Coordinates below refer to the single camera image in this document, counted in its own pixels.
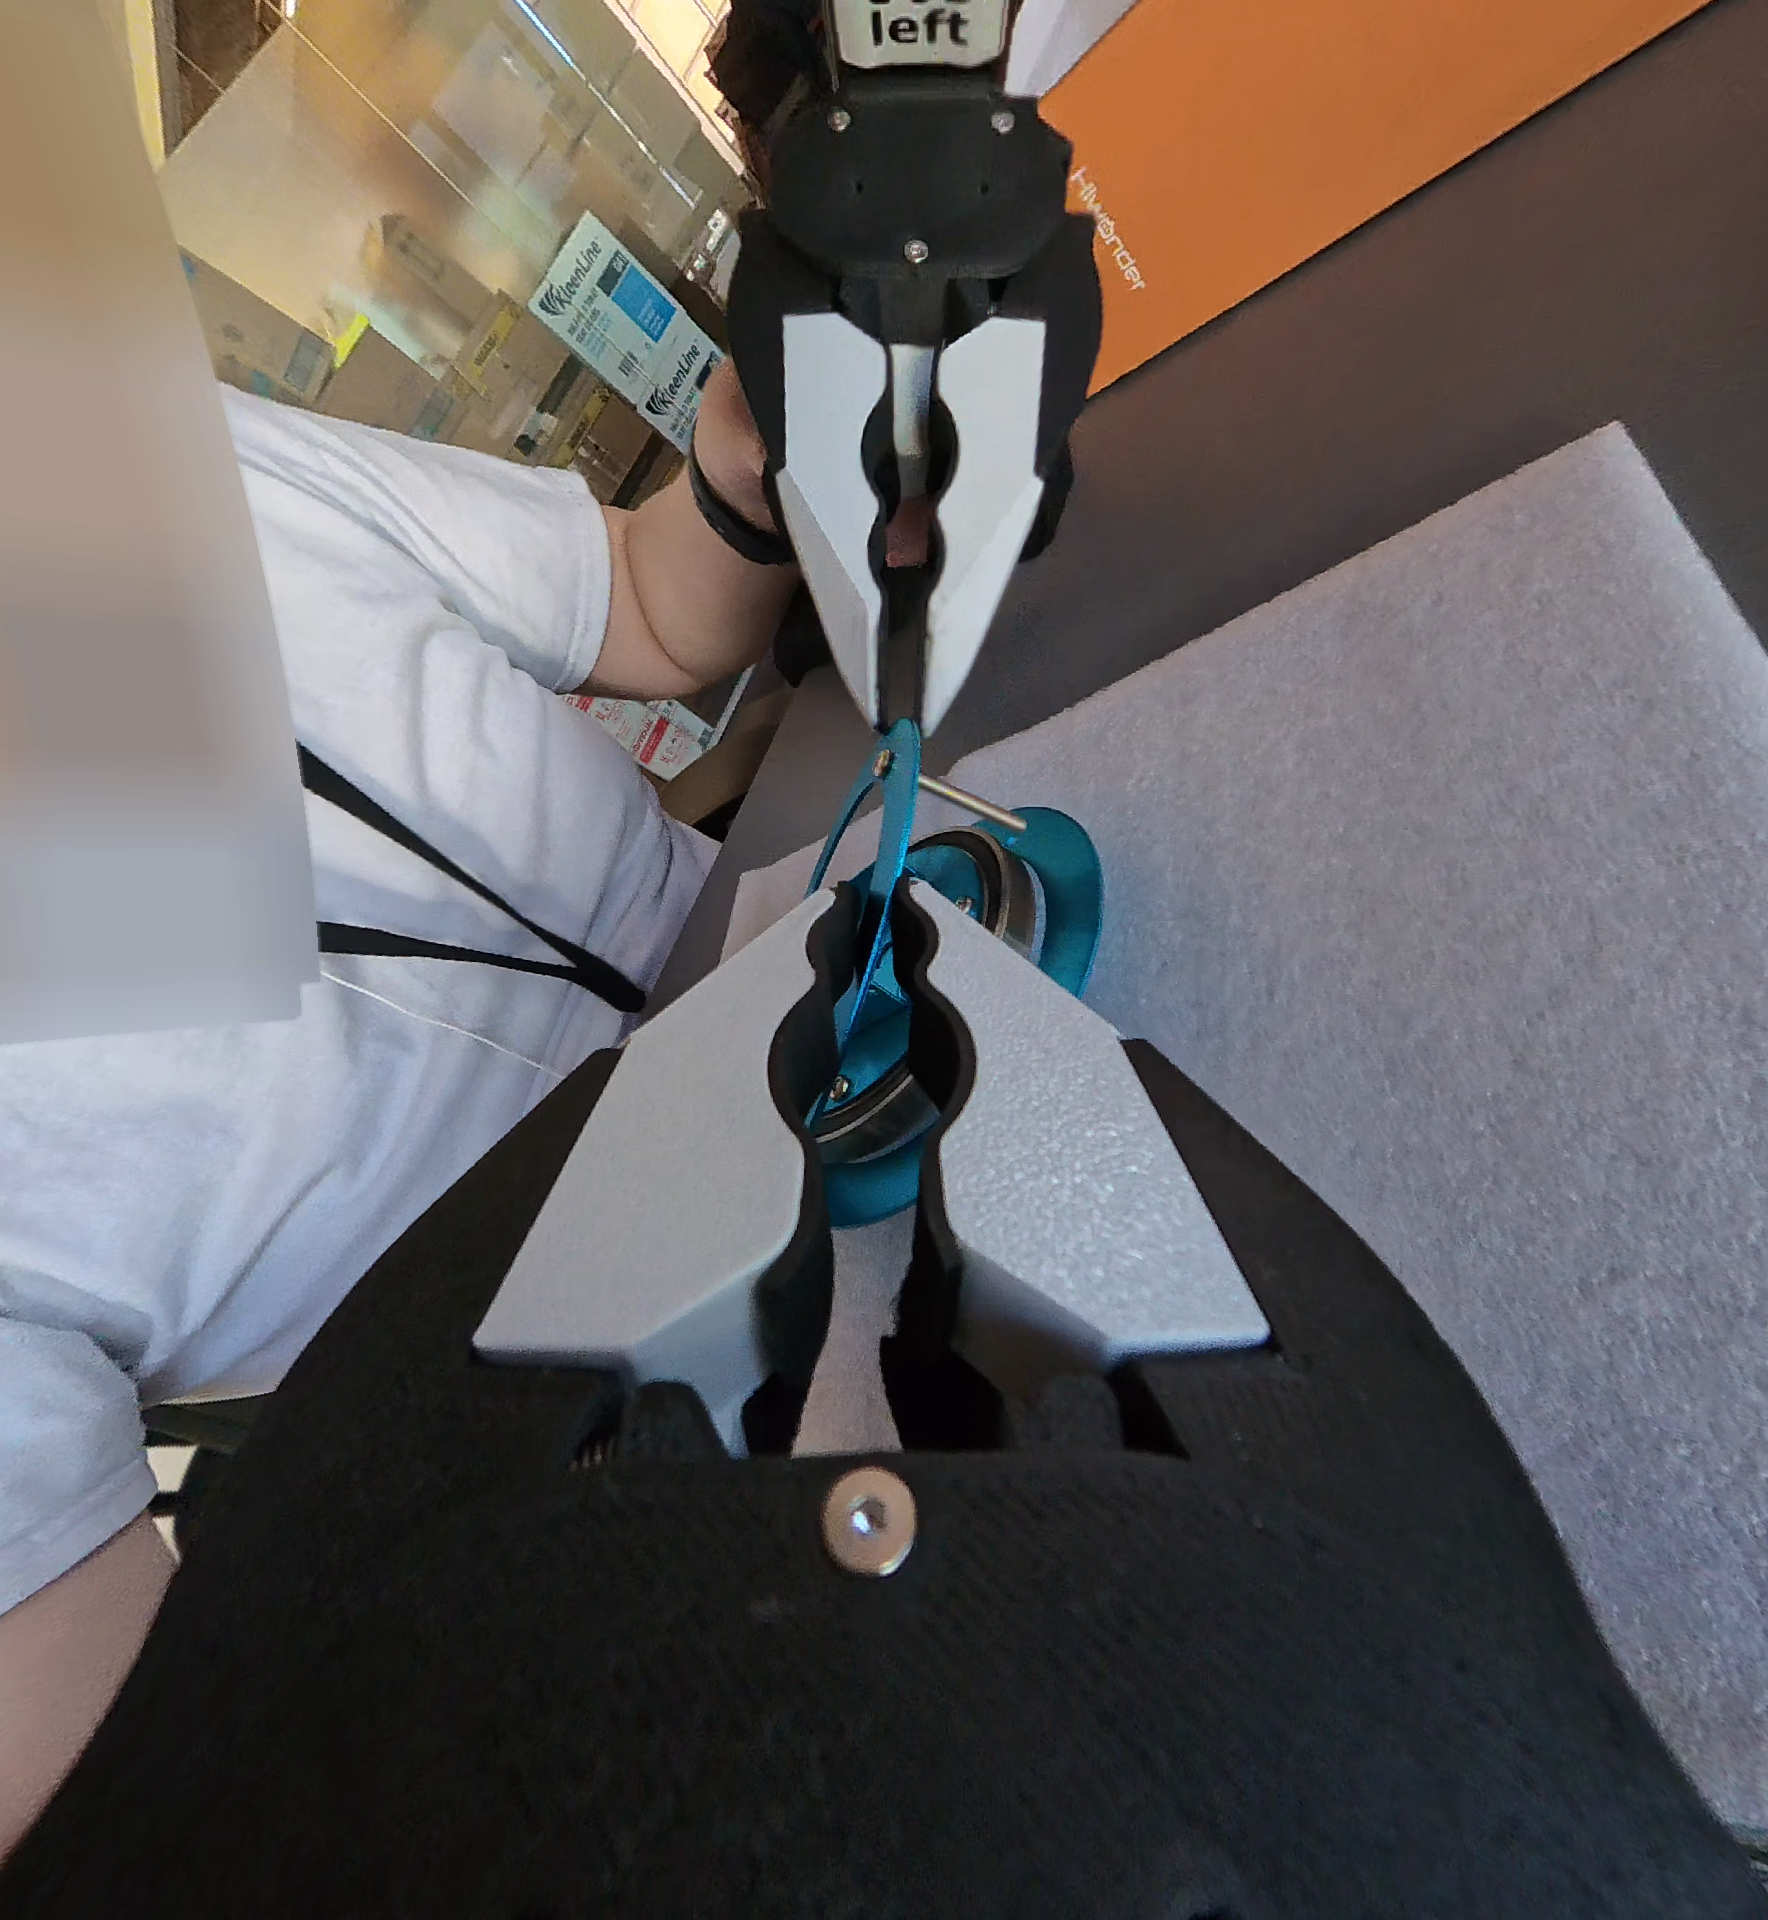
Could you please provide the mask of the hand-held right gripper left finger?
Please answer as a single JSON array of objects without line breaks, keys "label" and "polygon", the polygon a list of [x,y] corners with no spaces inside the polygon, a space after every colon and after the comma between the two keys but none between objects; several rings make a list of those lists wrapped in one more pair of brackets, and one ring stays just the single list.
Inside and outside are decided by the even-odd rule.
[{"label": "hand-held right gripper left finger", "polygon": [[472,1347],[697,1391],[727,1452],[785,1452],[832,1304],[807,1118],[839,1065],[854,886],[810,894],[622,1051]]}]

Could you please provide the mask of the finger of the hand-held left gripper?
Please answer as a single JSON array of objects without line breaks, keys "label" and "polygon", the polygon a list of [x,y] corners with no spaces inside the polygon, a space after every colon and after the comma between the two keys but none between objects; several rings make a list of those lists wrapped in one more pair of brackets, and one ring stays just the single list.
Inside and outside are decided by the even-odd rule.
[{"label": "finger of the hand-held left gripper", "polygon": [[776,494],[832,660],[872,730],[889,725],[884,482],[915,494],[915,350],[842,311],[781,321],[785,456]]},{"label": "finger of the hand-held left gripper", "polygon": [[1042,320],[992,318],[905,352],[905,479],[932,506],[910,590],[927,734],[962,694],[1033,533],[1046,340]]}]

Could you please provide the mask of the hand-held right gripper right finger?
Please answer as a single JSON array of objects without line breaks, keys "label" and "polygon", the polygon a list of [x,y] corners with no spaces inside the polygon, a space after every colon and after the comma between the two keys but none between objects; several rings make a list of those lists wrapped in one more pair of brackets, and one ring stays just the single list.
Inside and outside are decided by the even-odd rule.
[{"label": "hand-held right gripper right finger", "polygon": [[919,1151],[897,1334],[1009,1396],[1273,1334],[1120,1035],[919,880],[899,886]]}]

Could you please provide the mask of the blue metal turntable bearing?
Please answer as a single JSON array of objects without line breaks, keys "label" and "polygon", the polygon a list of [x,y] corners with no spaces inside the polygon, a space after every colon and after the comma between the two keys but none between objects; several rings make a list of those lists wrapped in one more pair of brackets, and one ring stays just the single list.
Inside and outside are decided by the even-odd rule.
[{"label": "blue metal turntable bearing", "polygon": [[861,803],[883,792],[876,857],[854,882],[864,918],[859,967],[834,1009],[839,1065],[810,1116],[834,1229],[870,1226],[915,1201],[923,1141],[939,1120],[910,1065],[911,1004],[893,960],[889,883],[927,883],[1074,997],[1104,932],[1104,870],[1086,828],[1034,807],[1018,812],[1026,832],[1006,832],[925,797],[919,774],[923,734],[905,719],[880,736],[810,880],[824,883]]}]

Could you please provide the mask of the person's left forearm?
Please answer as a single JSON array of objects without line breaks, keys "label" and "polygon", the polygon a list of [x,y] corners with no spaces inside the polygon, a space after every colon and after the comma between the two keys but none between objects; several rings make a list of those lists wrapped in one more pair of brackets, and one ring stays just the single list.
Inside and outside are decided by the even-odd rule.
[{"label": "person's left forearm", "polygon": [[747,559],[704,520],[687,479],[605,518],[609,620],[584,691],[681,702],[772,651],[800,587],[796,564]]}]

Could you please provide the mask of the dark grey desk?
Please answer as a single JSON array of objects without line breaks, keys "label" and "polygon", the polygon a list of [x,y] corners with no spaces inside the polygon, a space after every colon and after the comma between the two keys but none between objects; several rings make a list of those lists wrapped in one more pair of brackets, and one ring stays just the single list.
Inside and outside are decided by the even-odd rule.
[{"label": "dark grey desk", "polygon": [[1100,397],[937,750],[1625,425],[1768,655],[1768,5],[1713,5]]}]

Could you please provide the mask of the black wristband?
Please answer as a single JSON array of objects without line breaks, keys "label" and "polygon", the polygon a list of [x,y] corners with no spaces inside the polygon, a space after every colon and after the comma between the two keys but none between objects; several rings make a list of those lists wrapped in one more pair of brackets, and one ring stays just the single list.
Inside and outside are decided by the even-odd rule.
[{"label": "black wristband", "polygon": [[727,497],[704,475],[698,453],[685,460],[685,476],[698,515],[704,524],[744,563],[757,566],[800,566],[798,552],[790,540],[781,504],[776,492],[776,475],[770,464],[760,471],[761,506],[772,524],[761,527],[750,517],[733,508]]}]

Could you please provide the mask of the person's white shirt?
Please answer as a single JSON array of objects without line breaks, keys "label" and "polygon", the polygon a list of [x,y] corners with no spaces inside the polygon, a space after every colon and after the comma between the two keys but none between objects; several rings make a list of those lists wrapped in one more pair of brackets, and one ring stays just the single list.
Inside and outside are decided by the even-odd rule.
[{"label": "person's white shirt", "polygon": [[[299,739],[646,989],[706,853],[566,695],[609,626],[569,473],[223,391]],[[268,1391],[616,1009],[331,956],[288,1021],[0,1047],[0,1616],[133,1524],[140,1404]]]}]

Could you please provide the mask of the orange cardboard box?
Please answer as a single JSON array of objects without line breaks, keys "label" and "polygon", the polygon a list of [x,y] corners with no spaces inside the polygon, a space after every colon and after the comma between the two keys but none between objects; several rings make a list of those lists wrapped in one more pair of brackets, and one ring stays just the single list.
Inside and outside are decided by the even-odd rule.
[{"label": "orange cardboard box", "polygon": [[1097,224],[1092,391],[1142,368],[1695,3],[1033,3],[1011,81]]}]

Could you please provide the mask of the white foam sheet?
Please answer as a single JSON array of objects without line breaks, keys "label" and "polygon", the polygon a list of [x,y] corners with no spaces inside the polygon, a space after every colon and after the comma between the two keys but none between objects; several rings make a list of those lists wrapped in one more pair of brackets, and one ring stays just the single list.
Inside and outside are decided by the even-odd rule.
[{"label": "white foam sheet", "polygon": [[1606,425],[1021,734],[1089,1003],[1385,1260],[1768,1836],[1768,655]]}]

